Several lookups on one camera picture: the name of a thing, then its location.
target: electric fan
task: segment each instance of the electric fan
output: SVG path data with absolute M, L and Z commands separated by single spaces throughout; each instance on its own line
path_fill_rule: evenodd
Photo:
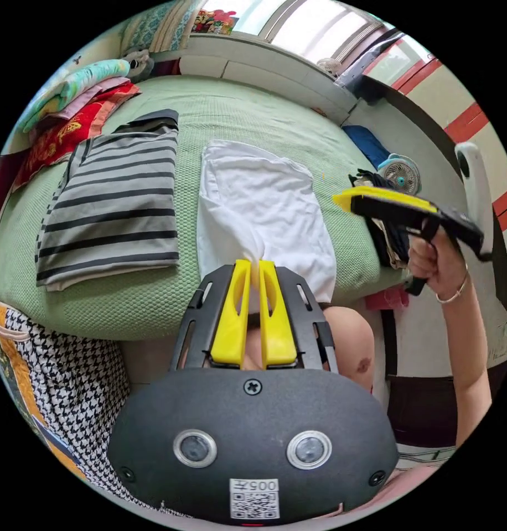
M 379 175 L 400 192 L 416 195 L 421 190 L 420 172 L 416 163 L 405 157 L 392 153 L 383 163 L 379 164 Z
M 333 77 L 338 77 L 338 71 L 340 70 L 340 61 L 332 58 L 320 59 L 317 63 L 322 70 L 325 70 Z

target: pink cloth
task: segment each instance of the pink cloth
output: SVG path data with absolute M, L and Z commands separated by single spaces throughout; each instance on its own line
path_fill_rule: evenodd
M 353 511 L 368 509 L 378 503 L 393 501 L 400 496 L 408 494 L 410 491 L 421 485 L 426 479 L 430 478 L 438 468 L 439 467 L 437 466 L 421 465 L 415 466 L 409 470 L 396 470 L 390 476 L 386 485 L 377 493 L 375 498 L 360 507 L 356 507 Z
M 368 310 L 400 310 L 408 306 L 403 286 L 394 286 L 364 298 Z
M 75 114 L 84 108 L 97 94 L 104 92 L 105 90 L 114 89 L 124 83 L 129 82 L 127 77 L 111 77 L 110 79 L 105 79 L 93 87 L 87 89 L 82 93 L 78 98 L 75 98 L 67 107 L 63 108 L 59 112 L 54 112 L 49 114 L 47 118 L 60 118 L 63 120 L 71 120 Z

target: mattress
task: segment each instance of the mattress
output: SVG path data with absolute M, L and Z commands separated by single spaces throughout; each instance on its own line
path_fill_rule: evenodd
M 212 139 L 252 144 L 311 171 L 337 258 L 333 303 L 349 303 L 402 279 L 401 272 L 380 267 L 364 220 L 343 212 L 331 200 L 333 193 L 351 186 L 349 173 L 357 168 L 373 170 L 336 124 L 282 97 L 234 82 L 170 76 L 139 86 L 141 95 L 116 111 L 103 132 L 111 133 L 148 112 L 178 111 L 174 202 L 179 266 L 90 279 L 60 292 L 37 287 L 35 239 L 67 166 L 63 163 L 42 170 L 5 206 L 0 221 L 1 301 L 65 334 L 129 341 L 176 333 L 200 282 L 196 211 L 201 153 Z

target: screw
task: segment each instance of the screw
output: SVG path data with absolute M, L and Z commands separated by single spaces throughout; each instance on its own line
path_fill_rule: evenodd
M 261 382 L 254 378 L 246 380 L 243 386 L 244 392 L 252 397 L 259 394 L 262 388 Z
M 121 467 L 121 474 L 125 480 L 130 483 L 133 483 L 136 480 L 135 474 L 127 466 Z
M 370 487 L 376 487 L 377 485 L 379 485 L 384 480 L 385 477 L 386 477 L 386 472 L 383 471 L 383 470 L 378 470 L 368 480 L 368 485 Z

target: red blanket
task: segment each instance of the red blanket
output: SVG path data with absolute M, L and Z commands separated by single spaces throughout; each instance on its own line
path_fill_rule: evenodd
M 21 166 L 12 186 L 12 192 L 28 183 L 42 168 L 67 160 L 76 146 L 98 136 L 109 116 L 131 97 L 139 93 L 139 87 L 126 83 L 95 96 L 71 120 L 42 120 L 41 133 Z

